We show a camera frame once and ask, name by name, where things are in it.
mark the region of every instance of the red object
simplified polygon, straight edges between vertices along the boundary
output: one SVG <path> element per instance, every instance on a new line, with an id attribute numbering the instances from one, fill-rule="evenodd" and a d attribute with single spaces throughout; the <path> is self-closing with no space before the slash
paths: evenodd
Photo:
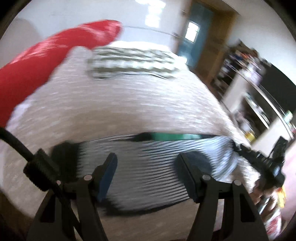
<path id="1" fill-rule="evenodd" d="M 113 20 L 82 24 L 30 47 L 1 68 L 0 126 L 6 126 L 13 109 L 47 82 L 72 47 L 107 45 L 120 30 L 121 23 Z"/>

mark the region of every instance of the wire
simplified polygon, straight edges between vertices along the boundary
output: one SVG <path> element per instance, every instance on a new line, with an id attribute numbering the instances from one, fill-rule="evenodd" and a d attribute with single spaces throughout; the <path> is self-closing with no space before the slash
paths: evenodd
<path id="1" fill-rule="evenodd" d="M 26 148 L 18 138 L 16 138 L 13 134 L 11 134 L 3 127 L 0 127 L 0 139 L 14 148 L 23 158 L 27 160 L 27 162 L 33 160 L 33 153 L 30 152 L 29 149 Z"/>

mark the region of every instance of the striped cloth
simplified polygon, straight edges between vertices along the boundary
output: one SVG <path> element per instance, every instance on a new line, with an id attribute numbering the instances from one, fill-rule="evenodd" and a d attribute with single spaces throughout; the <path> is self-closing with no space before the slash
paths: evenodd
<path id="1" fill-rule="evenodd" d="M 237 166 L 239 155 L 229 137 L 199 140 L 131 142 L 134 135 L 114 136 L 83 142 L 79 147 L 78 177 L 93 172 L 110 152 L 116 153 L 118 167 L 107 198 L 121 211 L 149 210 L 187 200 L 178 180 L 174 161 L 180 152 L 205 154 L 216 180 L 226 178 Z"/>
<path id="2" fill-rule="evenodd" d="M 93 49 L 88 69 L 97 79 L 118 74 L 151 74 L 167 79 L 178 71 L 171 52 L 109 46 Z"/>

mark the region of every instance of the screw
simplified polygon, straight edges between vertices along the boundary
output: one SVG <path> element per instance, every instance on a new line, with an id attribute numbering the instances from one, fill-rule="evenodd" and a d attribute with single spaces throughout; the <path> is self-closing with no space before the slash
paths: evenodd
<path id="1" fill-rule="evenodd" d="M 89 181 L 89 180 L 92 179 L 92 175 L 85 175 L 85 176 L 83 177 L 83 179 L 84 179 L 85 181 Z"/>
<path id="2" fill-rule="evenodd" d="M 234 180 L 234 184 L 237 185 L 237 186 L 240 186 L 242 183 L 240 180 Z"/>
<path id="3" fill-rule="evenodd" d="M 203 175 L 202 179 L 205 180 L 205 181 L 208 181 L 208 180 L 211 179 L 211 177 L 209 175 Z"/>

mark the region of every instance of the blue door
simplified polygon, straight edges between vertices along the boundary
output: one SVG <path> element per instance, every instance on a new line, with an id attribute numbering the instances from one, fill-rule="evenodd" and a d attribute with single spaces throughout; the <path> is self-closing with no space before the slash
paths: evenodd
<path id="1" fill-rule="evenodd" d="M 213 15 L 211 10 L 201 4 L 193 3 L 189 21 L 186 24 L 187 30 L 178 50 L 178 55 L 182 56 L 184 62 L 191 68 L 195 68 L 199 61 Z"/>

